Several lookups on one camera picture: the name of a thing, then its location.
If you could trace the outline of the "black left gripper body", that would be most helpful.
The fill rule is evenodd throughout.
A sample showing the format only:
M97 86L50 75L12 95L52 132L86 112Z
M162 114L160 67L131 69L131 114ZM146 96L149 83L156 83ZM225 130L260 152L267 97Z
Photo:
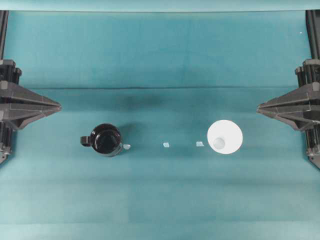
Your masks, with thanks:
M1 90L21 90L19 85L22 70L16 67L12 59L3 59L0 61L0 89Z

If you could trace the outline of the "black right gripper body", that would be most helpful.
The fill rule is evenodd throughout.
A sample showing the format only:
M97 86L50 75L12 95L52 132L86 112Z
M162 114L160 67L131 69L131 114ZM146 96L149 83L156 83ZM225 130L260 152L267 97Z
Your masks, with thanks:
M306 59L302 66L295 69L297 76L298 86L302 87L306 84L313 82L320 82L320 60L319 59Z

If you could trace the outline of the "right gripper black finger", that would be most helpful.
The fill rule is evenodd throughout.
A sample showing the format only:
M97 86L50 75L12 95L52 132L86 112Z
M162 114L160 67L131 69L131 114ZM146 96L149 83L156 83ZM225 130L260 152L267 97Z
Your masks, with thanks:
M313 82L299 87L289 93L275 97L265 103L258 105L257 112L267 108L302 104L307 101L318 100L320 98L320 83Z
M320 124L319 120L307 119L307 118L304 118L303 116L295 116L295 113L289 113L289 114L275 113L265 109L259 109L258 113L266 117L269 117L271 119L280 121L284 124L287 124L290 127L292 127L295 131L300 131L300 132L311 130L315 126Z

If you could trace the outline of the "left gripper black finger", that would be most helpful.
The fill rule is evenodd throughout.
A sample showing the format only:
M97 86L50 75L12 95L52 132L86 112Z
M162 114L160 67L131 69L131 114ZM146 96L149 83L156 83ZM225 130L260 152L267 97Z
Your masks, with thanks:
M4 109L0 111L0 121L13 130L22 130L30 123L58 113L59 107L44 107L40 110Z
M18 102L22 104L61 108L58 102L8 81L0 82L0 97L9 100L10 103Z

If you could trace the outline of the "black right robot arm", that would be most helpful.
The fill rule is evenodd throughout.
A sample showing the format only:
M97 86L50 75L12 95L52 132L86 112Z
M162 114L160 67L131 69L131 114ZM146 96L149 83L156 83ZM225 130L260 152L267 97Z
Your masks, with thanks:
M256 112L306 136L306 155L320 166L320 60L307 59L295 69L299 87L258 105Z

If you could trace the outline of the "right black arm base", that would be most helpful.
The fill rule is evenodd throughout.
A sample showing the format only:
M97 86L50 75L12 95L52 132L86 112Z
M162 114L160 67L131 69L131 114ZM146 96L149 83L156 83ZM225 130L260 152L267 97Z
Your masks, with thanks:
M306 10L305 23L308 34L311 57L320 58L320 10Z

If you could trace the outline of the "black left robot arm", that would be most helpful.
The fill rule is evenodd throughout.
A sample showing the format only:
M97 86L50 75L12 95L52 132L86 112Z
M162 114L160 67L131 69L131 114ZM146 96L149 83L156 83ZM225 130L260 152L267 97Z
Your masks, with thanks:
M13 132L59 112L60 103L19 85L22 75L13 60L0 61L0 162L12 152Z

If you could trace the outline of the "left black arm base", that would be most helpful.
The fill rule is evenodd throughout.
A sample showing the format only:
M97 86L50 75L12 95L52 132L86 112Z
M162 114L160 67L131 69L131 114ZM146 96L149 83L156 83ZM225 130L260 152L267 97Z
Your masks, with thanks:
M8 10L0 11L0 59L2 60L4 57L4 49L5 49L5 40L8 26Z

